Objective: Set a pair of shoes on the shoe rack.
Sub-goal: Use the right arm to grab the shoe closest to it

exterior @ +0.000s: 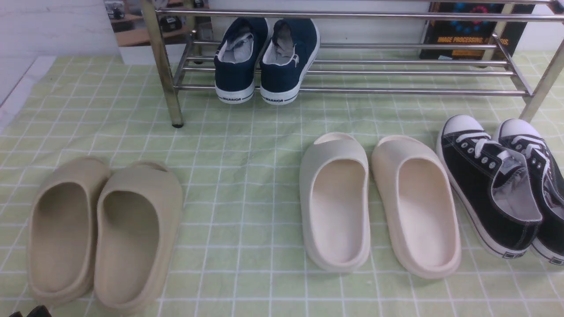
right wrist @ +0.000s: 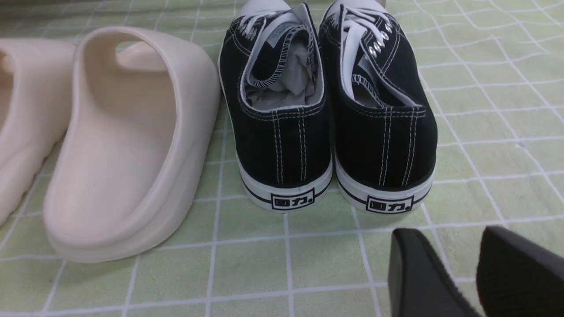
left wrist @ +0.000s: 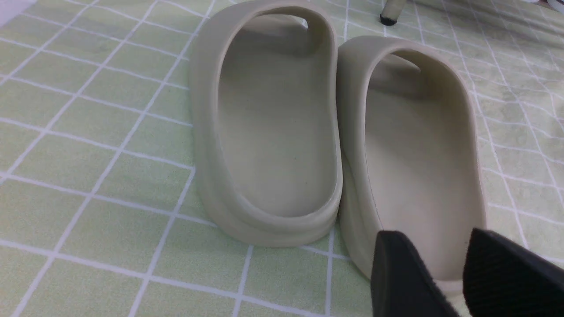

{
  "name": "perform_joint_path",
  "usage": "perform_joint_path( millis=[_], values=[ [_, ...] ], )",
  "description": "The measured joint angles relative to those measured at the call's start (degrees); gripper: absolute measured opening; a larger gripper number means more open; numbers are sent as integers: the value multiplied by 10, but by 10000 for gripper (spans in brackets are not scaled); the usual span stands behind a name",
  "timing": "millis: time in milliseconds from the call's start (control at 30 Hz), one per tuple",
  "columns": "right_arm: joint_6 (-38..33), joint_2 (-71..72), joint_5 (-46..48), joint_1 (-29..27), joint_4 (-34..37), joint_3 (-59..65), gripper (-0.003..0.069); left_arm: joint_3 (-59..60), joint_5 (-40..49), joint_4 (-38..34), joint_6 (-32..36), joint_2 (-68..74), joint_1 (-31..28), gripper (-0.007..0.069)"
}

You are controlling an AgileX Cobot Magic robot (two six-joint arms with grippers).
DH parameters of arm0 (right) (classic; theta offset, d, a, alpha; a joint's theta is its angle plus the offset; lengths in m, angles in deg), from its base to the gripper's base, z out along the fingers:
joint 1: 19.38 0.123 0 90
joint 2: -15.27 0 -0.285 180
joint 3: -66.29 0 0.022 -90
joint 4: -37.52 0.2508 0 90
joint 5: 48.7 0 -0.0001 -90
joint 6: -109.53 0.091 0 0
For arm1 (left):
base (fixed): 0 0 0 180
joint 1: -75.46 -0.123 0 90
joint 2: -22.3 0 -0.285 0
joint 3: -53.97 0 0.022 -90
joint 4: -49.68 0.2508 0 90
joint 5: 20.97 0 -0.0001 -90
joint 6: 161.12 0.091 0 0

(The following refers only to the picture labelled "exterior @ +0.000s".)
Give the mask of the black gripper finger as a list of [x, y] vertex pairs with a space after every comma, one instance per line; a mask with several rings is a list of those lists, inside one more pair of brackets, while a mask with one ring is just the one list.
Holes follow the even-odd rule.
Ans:
[[50, 311], [44, 305], [36, 306], [26, 317], [52, 317]]

